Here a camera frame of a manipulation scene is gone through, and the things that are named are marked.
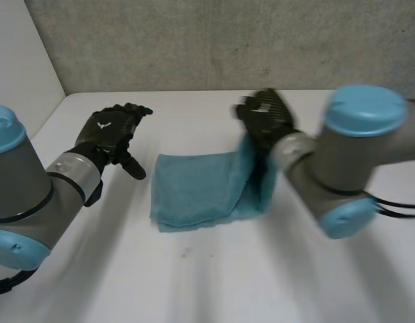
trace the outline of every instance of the white logo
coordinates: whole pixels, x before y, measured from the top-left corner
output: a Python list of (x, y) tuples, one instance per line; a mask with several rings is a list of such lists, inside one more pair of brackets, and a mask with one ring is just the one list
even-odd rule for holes
[(103, 129), (103, 128), (106, 128), (106, 127), (110, 126), (112, 123), (109, 122), (108, 124), (100, 124), (99, 122), (97, 122), (97, 124), (101, 129)]
[(263, 112), (263, 113), (269, 113), (270, 112), (270, 108), (271, 108), (271, 105), (270, 104), (266, 104), (266, 103), (261, 103), (261, 106), (258, 108), (258, 109), (256, 109), (256, 110), (252, 110), (252, 111), (254, 111), (254, 112)]

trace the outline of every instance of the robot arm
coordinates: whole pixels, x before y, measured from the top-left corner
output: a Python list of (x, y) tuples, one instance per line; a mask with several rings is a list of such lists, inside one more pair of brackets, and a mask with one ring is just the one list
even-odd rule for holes
[[(0, 264), (23, 270), (21, 282), (51, 253), (72, 220), (102, 192), (102, 172), (121, 164), (134, 178), (146, 173), (127, 151), (136, 127), (152, 110), (116, 105), (94, 113), (75, 147), (46, 170), (15, 114), (0, 106)], [(0, 293), (17, 283), (0, 282)]]
[(377, 166), (415, 159), (415, 102), (382, 87), (336, 91), (317, 139), (294, 127), (292, 114), (271, 89), (247, 98), (236, 112), (333, 239), (354, 235), (382, 212), (364, 191)]

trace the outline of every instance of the white table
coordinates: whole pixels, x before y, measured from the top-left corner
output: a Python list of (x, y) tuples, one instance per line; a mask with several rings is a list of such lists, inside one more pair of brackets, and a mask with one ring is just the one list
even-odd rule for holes
[[(0, 296), (0, 322), (415, 322), (415, 221), (379, 216), (353, 238), (329, 240), (280, 178), (270, 214), (257, 219), (178, 234), (151, 223), (158, 153), (234, 150), (242, 129), (229, 108), (248, 93), (66, 98), (33, 141), (45, 166), (72, 147), (92, 112), (134, 102), (154, 109), (130, 147), (148, 177), (108, 167), (102, 199), (80, 212), (31, 279)], [(329, 93), (283, 92), (300, 129), (316, 132)], [(381, 168), (371, 192), (415, 203), (415, 162)], [(12, 274), (0, 267), (0, 279)]]

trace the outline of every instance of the folded towel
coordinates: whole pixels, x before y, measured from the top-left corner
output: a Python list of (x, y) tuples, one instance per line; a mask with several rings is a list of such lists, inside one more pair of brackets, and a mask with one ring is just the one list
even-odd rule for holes
[(246, 135), (230, 153), (159, 155), (152, 179), (151, 219), (161, 232), (212, 227), (267, 212), (277, 166)]

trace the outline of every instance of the black glove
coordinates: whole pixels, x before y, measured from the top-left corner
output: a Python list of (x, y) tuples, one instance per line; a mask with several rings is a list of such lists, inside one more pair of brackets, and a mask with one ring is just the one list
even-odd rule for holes
[(95, 112), (81, 130), (76, 148), (99, 149), (104, 152), (106, 165), (120, 164), (133, 178), (142, 180), (146, 171), (131, 156), (128, 147), (141, 119), (152, 113), (149, 108), (131, 103)]
[(273, 89), (263, 89), (235, 107), (257, 149), (269, 153), (284, 136), (297, 132), (287, 105)]

